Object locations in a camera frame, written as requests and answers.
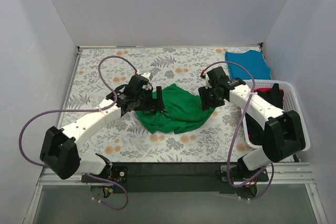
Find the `green t shirt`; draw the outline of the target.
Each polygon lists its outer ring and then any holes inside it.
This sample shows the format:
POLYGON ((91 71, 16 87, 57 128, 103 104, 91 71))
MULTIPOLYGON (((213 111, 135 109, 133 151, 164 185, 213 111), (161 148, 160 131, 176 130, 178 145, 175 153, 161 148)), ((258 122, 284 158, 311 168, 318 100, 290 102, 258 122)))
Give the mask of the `green t shirt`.
POLYGON ((172 84, 162 90, 164 110, 137 111, 137 117, 150 132, 182 134, 200 128, 215 109, 202 110, 201 99, 172 84))

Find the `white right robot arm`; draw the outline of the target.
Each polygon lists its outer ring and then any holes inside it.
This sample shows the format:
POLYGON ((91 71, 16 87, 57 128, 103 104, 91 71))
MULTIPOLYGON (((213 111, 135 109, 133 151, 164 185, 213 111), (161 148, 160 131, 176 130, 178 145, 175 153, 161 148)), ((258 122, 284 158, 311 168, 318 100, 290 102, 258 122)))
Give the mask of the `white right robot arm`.
POLYGON ((245 81, 230 79, 222 67, 205 75, 206 85, 199 88, 202 109, 223 106, 231 102, 249 115, 262 130, 261 146, 241 157, 227 174, 251 180, 264 166, 277 163, 306 147, 300 114, 284 111, 254 93, 245 81))

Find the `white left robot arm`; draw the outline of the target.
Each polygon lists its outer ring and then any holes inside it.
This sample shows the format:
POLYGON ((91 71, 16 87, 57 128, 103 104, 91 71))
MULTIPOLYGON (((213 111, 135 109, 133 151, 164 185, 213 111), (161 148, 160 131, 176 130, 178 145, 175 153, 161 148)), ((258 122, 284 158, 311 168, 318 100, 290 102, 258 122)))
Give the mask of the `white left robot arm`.
POLYGON ((160 112, 164 109, 162 87, 154 88, 151 74, 135 74, 129 83, 114 89, 93 110, 58 129, 47 130, 40 160, 61 179, 76 173, 93 174, 100 182, 112 175, 112 162, 101 154, 80 157, 79 149, 111 122, 131 111, 160 112))

